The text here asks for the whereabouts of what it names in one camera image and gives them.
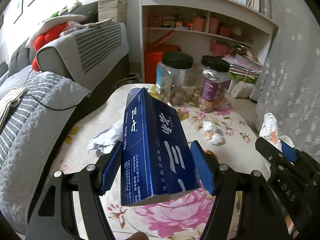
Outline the green printed paper cup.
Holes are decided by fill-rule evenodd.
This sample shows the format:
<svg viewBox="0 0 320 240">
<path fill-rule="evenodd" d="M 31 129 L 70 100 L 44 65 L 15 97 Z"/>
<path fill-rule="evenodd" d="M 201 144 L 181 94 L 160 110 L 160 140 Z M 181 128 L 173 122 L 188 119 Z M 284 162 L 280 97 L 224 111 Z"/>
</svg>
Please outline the green printed paper cup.
<svg viewBox="0 0 320 240">
<path fill-rule="evenodd" d="M 281 152 L 281 140 L 279 139 L 278 130 L 279 127 L 276 117 L 272 113 L 266 113 L 264 115 L 264 121 L 259 132 L 259 137 L 267 140 Z"/>
</svg>

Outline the white floral lace curtain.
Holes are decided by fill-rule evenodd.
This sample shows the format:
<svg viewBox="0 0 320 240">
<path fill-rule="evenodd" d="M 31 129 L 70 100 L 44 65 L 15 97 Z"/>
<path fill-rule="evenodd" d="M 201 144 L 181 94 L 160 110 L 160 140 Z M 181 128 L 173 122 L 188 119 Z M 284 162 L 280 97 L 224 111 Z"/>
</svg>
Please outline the white floral lace curtain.
<svg viewBox="0 0 320 240">
<path fill-rule="evenodd" d="M 305 0 L 263 0 L 260 9 L 278 31 L 250 94 L 255 127 L 272 113 L 279 134 L 319 160 L 319 23 Z"/>
</svg>

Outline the clear plastic bag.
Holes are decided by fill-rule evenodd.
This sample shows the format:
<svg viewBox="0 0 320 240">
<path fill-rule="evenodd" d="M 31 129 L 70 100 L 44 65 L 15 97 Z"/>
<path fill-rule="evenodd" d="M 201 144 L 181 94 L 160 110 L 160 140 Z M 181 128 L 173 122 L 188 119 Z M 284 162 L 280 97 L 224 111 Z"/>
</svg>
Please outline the clear plastic bag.
<svg viewBox="0 0 320 240">
<path fill-rule="evenodd" d="M 112 124 L 106 130 L 100 132 L 91 139 L 87 146 L 87 152 L 99 151 L 103 154 L 108 154 L 112 151 L 117 141 L 122 141 L 123 124 Z"/>
</svg>

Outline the tall blue toothpaste box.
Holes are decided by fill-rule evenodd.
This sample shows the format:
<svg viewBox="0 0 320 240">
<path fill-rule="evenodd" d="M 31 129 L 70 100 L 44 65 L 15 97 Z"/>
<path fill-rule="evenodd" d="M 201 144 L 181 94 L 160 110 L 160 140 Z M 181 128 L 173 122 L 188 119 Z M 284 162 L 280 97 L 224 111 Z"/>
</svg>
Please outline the tall blue toothpaste box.
<svg viewBox="0 0 320 240">
<path fill-rule="evenodd" d="M 138 90 L 124 113 L 121 204 L 170 201 L 200 188 L 176 109 Z"/>
</svg>

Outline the grey striped sofa cover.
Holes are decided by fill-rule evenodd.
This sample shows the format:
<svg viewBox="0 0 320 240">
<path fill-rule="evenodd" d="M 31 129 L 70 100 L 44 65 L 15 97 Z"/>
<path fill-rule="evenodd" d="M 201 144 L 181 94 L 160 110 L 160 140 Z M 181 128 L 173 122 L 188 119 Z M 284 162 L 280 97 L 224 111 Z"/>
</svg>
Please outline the grey striped sofa cover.
<svg viewBox="0 0 320 240">
<path fill-rule="evenodd" d="M 68 34 L 56 50 L 73 80 L 94 90 L 129 52 L 125 24 L 108 23 Z"/>
</svg>

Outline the red plush toy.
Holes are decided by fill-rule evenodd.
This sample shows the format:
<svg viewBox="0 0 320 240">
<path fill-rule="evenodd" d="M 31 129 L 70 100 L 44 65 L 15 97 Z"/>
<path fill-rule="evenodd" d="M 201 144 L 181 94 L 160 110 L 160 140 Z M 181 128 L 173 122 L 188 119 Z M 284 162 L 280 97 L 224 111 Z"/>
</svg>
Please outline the red plush toy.
<svg viewBox="0 0 320 240">
<path fill-rule="evenodd" d="M 56 25 L 49 29 L 46 33 L 39 35 L 34 42 L 34 49 L 38 52 L 44 45 L 59 38 L 59 35 L 66 28 L 67 23 Z"/>
</svg>

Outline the pink flower pot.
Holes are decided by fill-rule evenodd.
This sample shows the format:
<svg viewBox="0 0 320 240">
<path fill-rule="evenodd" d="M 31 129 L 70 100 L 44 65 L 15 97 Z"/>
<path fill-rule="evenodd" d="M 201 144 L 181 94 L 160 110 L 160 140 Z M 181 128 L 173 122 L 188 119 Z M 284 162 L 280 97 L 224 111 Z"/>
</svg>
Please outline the pink flower pot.
<svg viewBox="0 0 320 240">
<path fill-rule="evenodd" d="M 205 18 L 201 18 L 201 17 L 193 18 L 193 30 L 203 32 L 205 22 L 206 22 Z"/>
<path fill-rule="evenodd" d="M 209 21 L 209 30 L 211 34 L 217 34 L 219 28 L 219 20 L 217 18 L 211 17 Z"/>
</svg>

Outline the grey quilted seat cover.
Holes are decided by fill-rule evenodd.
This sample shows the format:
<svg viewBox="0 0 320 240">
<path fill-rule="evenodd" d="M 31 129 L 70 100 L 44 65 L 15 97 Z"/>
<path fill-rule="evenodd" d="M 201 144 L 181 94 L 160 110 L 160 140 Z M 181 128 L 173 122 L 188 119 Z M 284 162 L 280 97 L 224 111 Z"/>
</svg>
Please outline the grey quilted seat cover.
<svg viewBox="0 0 320 240">
<path fill-rule="evenodd" d="M 25 235 L 44 166 L 75 108 L 90 91 L 64 76 L 36 72 L 26 87 L 1 98 L 19 90 L 23 94 L 1 125 L 1 213 L 15 232 Z"/>
</svg>

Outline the clear jar with nuts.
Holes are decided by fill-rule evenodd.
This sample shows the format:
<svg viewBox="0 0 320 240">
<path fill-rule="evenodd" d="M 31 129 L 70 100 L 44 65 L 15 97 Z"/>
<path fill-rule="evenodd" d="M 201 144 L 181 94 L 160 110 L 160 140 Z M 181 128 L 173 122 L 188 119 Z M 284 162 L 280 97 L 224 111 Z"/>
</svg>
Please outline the clear jar with nuts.
<svg viewBox="0 0 320 240">
<path fill-rule="evenodd" d="M 181 51 L 166 51 L 157 64 L 156 92 L 173 106 L 188 102 L 195 82 L 194 59 Z"/>
</svg>

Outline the stack of books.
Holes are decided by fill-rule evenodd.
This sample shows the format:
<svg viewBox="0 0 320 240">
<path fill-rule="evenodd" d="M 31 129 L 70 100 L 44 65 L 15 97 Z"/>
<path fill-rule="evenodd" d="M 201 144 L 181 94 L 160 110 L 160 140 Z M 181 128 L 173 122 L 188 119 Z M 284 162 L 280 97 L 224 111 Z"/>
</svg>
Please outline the stack of books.
<svg viewBox="0 0 320 240">
<path fill-rule="evenodd" d="M 98 21 L 126 23 L 127 7 L 127 0 L 98 0 Z"/>
</svg>

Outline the white plastic trash bin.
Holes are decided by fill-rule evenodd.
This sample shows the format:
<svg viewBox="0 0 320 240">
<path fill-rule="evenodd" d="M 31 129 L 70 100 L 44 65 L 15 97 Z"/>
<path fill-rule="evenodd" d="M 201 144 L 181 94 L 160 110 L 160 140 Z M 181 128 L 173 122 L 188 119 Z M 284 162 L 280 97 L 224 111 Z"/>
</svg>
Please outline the white plastic trash bin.
<svg viewBox="0 0 320 240">
<path fill-rule="evenodd" d="M 282 135 L 279 137 L 279 139 L 289 145 L 291 148 L 295 147 L 294 143 L 287 135 Z"/>
</svg>

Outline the red gift box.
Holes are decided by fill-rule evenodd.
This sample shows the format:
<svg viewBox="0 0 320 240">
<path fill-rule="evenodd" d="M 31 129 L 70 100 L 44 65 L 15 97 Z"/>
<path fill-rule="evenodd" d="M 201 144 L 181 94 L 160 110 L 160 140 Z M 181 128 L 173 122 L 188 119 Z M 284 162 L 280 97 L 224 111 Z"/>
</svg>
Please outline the red gift box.
<svg viewBox="0 0 320 240">
<path fill-rule="evenodd" d="M 156 83 L 157 64 L 167 51 L 181 51 L 181 47 L 172 44 L 159 44 L 155 48 L 144 53 L 145 82 Z"/>
</svg>

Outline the white bookshelf unit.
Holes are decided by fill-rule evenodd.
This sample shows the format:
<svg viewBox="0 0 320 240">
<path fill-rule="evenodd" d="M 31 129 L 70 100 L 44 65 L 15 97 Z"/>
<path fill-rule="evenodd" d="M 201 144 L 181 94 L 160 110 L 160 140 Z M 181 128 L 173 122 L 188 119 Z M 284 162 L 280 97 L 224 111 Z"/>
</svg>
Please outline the white bookshelf unit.
<svg viewBox="0 0 320 240">
<path fill-rule="evenodd" d="M 193 18 L 205 18 L 204 31 L 193 30 Z M 210 18 L 219 20 L 217 34 Z M 139 0 L 140 50 L 145 82 L 144 53 L 159 44 L 172 44 L 200 62 L 210 54 L 210 41 L 229 48 L 243 45 L 264 63 L 278 25 L 262 13 L 233 0 Z"/>
</svg>

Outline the pile of papers and box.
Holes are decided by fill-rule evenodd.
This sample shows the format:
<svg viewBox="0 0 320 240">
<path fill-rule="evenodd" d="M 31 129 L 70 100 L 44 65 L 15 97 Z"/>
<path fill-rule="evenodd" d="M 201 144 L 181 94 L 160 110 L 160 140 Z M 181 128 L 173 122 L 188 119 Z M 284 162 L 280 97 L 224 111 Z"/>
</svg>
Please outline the pile of papers and box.
<svg viewBox="0 0 320 240">
<path fill-rule="evenodd" d="M 229 48 L 223 59 L 230 64 L 228 93 L 236 99 L 248 98 L 261 74 L 262 64 L 258 57 L 239 44 Z"/>
</svg>

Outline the white tissue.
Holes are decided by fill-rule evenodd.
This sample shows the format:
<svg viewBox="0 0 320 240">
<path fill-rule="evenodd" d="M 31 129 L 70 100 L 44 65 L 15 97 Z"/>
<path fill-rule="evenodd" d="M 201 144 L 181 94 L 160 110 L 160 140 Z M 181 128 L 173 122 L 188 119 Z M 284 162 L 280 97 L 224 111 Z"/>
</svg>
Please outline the white tissue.
<svg viewBox="0 0 320 240">
<path fill-rule="evenodd" d="M 214 124 L 210 121 L 203 121 L 202 127 L 205 132 L 216 132 L 217 131 L 216 124 Z"/>
<path fill-rule="evenodd" d="M 209 131 L 209 132 L 205 131 L 204 137 L 212 145 L 220 145 L 224 141 L 223 137 L 219 133 L 216 133 L 216 132 L 213 132 L 213 131 Z"/>
</svg>

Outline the grey sofa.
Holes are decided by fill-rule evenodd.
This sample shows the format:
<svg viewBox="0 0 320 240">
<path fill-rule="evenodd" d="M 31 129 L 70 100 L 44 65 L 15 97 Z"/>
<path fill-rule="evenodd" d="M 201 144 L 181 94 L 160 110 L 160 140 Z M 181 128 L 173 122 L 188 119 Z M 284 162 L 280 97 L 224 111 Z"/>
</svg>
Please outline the grey sofa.
<svg viewBox="0 0 320 240">
<path fill-rule="evenodd" d="M 81 25 L 89 24 L 88 28 L 99 28 L 107 24 L 105 23 L 101 26 L 97 24 L 97 2 L 82 5 L 80 8 L 75 9 L 73 14 L 78 17 L 78 21 Z M 61 37 L 49 42 L 38 52 L 32 47 L 34 43 L 30 39 L 24 41 L 13 53 L 9 70 L 1 78 L 1 96 L 5 96 L 5 94 L 12 89 L 16 89 L 20 86 L 26 87 L 27 84 L 31 83 L 33 77 L 36 75 L 36 72 L 31 70 L 31 63 L 33 60 L 37 61 L 43 72 L 52 72 L 73 80 L 63 59 L 61 59 L 59 52 L 56 50 L 56 45 L 59 44 L 60 40 Z M 72 120 L 79 121 L 102 106 L 114 91 L 117 82 L 120 81 L 128 71 L 129 57 L 127 54 L 116 64 L 110 74 L 108 74 L 94 90 L 90 90 L 91 93 L 75 108 L 75 111 L 72 114 Z"/>
</svg>

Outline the purple label snack jar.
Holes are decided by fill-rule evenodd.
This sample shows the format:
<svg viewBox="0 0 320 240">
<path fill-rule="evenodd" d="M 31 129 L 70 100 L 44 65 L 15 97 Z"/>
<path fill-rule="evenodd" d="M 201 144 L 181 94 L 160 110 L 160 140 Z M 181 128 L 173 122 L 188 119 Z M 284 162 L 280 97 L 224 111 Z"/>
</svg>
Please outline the purple label snack jar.
<svg viewBox="0 0 320 240">
<path fill-rule="evenodd" d="M 230 64 L 221 57 L 202 57 L 196 77 L 201 90 L 199 106 L 204 112 L 212 112 L 225 96 L 231 82 L 229 69 Z"/>
</svg>

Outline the floral tablecloth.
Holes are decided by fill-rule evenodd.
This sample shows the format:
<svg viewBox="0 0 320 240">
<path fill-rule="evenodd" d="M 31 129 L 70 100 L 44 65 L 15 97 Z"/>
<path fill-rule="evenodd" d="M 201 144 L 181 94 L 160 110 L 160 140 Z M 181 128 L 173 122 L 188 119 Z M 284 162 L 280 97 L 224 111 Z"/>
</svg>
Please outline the floral tablecloth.
<svg viewBox="0 0 320 240">
<path fill-rule="evenodd" d="M 207 113 L 192 102 L 168 106 L 152 84 L 124 85 L 75 124 L 49 175 L 84 171 L 91 183 L 107 158 L 98 202 L 116 239 L 199 239 L 218 176 L 270 176 L 256 139 L 227 98 Z"/>
</svg>

